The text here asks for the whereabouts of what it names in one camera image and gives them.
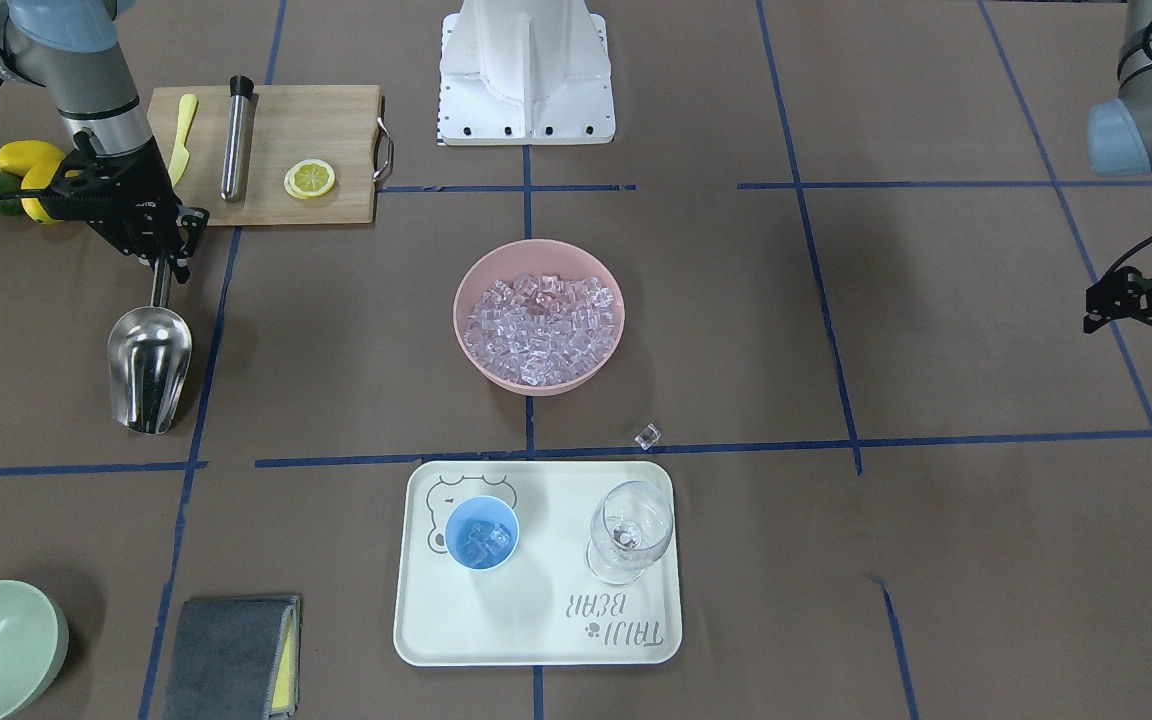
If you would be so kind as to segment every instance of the black cap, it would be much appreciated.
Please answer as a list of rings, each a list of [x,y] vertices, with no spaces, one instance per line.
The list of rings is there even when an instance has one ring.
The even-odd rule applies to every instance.
[[[256,85],[253,85],[252,78],[248,76],[234,76],[229,78],[229,97],[242,94],[248,100],[251,100],[253,90],[256,90]]]

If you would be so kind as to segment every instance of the tabletop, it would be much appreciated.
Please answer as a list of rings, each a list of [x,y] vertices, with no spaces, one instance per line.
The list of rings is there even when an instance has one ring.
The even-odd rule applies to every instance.
[[[288,592],[303,720],[1152,717],[1152,328],[1082,332],[1085,288],[1152,233],[1152,176],[1085,150],[1124,6],[588,5],[617,132],[584,147],[438,146],[457,0],[119,18],[142,97],[381,86],[396,164],[374,223],[207,232],[157,437],[109,418],[105,359],[150,273],[81,223],[0,218],[0,578],[73,628],[20,719],[156,719],[183,601]],[[20,138],[65,142],[37,88],[0,92]],[[524,237],[626,294],[608,364],[554,397],[486,381],[449,323]],[[407,479],[457,458],[666,469],[677,654],[399,659]]]

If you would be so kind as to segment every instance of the tray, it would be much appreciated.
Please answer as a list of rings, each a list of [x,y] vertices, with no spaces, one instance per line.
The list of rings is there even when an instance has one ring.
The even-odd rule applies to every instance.
[[[150,126],[162,159],[172,160],[180,97],[198,96],[184,145],[189,164],[175,192],[191,209],[211,211],[210,225],[370,223],[376,211],[376,141],[380,88],[376,85],[257,85],[252,145],[243,200],[220,199],[220,167],[229,129],[229,88],[156,88]],[[313,200],[283,190],[294,164],[332,164],[338,187]]]
[[[585,568],[589,521],[627,480],[673,497],[653,462],[426,462],[407,483],[394,650],[410,665],[651,665],[682,643],[675,541],[624,588]],[[457,502],[499,497],[518,547],[494,570],[461,568],[439,530]]]

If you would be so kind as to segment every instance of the wooden cutting board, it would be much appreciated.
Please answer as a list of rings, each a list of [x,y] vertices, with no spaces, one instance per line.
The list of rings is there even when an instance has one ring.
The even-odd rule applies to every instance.
[[[229,131],[229,86],[156,88],[150,126],[165,162],[172,161],[180,97],[198,96],[184,145],[189,165],[175,192],[191,209],[211,211],[211,225],[370,223],[376,217],[376,141],[380,88],[376,85],[257,85],[251,156],[243,200],[220,199],[220,167]],[[283,190],[294,164],[332,164],[338,187],[313,200]]]

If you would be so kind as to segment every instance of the pink bowl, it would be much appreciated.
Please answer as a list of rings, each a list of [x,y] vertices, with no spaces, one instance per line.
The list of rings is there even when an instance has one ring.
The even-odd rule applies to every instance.
[[[472,313],[477,301],[483,297],[493,282],[513,283],[513,279],[522,273],[558,275],[564,281],[579,281],[582,278],[593,275],[602,281],[602,286],[612,289],[612,295],[616,296],[616,302],[612,305],[614,314],[616,314],[616,336],[612,341],[612,351],[607,354],[607,357],[602,357],[602,361],[594,365],[593,370],[576,378],[575,381],[540,387],[508,382],[480,365],[479,361],[470,355],[470,348],[465,347],[465,339],[462,336],[465,334],[465,326],[470,323],[470,313]],[[626,297],[621,295],[621,286],[616,283],[616,279],[608,272],[607,266],[599,263],[598,258],[589,252],[581,250],[579,247],[567,245],[566,242],[556,240],[521,240],[511,242],[509,245],[498,247],[492,252],[484,255],[483,259],[479,259],[470,268],[470,272],[465,273],[465,279],[462,279],[461,287],[456,290],[456,302],[452,305],[452,324],[456,329],[456,342],[461,346],[461,351],[465,353],[470,363],[473,363],[475,367],[479,369],[479,372],[484,373],[490,381],[510,392],[517,392],[518,395],[558,395],[558,393],[568,392],[589,381],[602,365],[607,364],[612,353],[616,351],[616,347],[621,343],[621,333],[626,332]]]

